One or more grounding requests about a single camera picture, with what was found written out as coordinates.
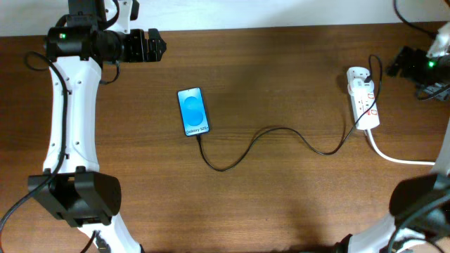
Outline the blue screen Galaxy smartphone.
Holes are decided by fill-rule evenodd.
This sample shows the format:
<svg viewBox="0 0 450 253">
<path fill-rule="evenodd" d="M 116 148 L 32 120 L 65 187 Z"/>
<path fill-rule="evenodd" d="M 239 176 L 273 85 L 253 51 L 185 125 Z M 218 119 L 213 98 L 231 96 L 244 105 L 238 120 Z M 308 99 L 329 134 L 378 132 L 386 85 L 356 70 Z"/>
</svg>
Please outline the blue screen Galaxy smartphone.
<svg viewBox="0 0 450 253">
<path fill-rule="evenodd" d="M 177 98 L 185 135 L 189 137 L 209 132 L 210 123 L 201 88 L 178 91 Z"/>
</svg>

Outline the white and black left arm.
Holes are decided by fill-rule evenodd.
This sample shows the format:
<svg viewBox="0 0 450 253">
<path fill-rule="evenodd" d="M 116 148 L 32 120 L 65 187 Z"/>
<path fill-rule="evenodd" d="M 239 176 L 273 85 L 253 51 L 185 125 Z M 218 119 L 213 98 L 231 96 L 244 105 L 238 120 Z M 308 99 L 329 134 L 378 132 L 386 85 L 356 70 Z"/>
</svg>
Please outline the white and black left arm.
<svg viewBox="0 0 450 253">
<path fill-rule="evenodd" d="M 53 82 L 51 137 L 43 172 L 28 178 L 28 189 L 99 252 L 142 252 L 120 216 L 120 182 L 99 171 L 96 95 L 106 63 L 158 62 L 166 44 L 156 29 L 131 28 L 139 15 L 136 0 L 70 1 L 68 8 L 45 38 Z"/>
</svg>

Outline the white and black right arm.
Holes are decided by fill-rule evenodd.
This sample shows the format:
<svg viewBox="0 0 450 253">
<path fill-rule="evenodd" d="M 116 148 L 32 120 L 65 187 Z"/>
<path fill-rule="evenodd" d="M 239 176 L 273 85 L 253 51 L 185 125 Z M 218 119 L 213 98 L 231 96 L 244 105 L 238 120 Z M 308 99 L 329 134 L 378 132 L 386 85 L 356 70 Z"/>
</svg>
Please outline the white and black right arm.
<svg viewBox="0 0 450 253">
<path fill-rule="evenodd" d="M 400 76 L 417 86 L 418 100 L 449 98 L 449 50 L 423 51 L 403 47 L 387 68 L 390 77 Z M 348 92 L 356 127 L 374 142 L 371 129 L 379 125 L 375 114 L 373 78 L 370 68 L 351 67 L 347 72 Z M 444 141 L 431 171 L 401 181 L 394 189 L 389 212 L 365 231 L 349 234 L 332 252 L 406 252 L 411 247 L 449 236 L 449 136 Z"/>
</svg>

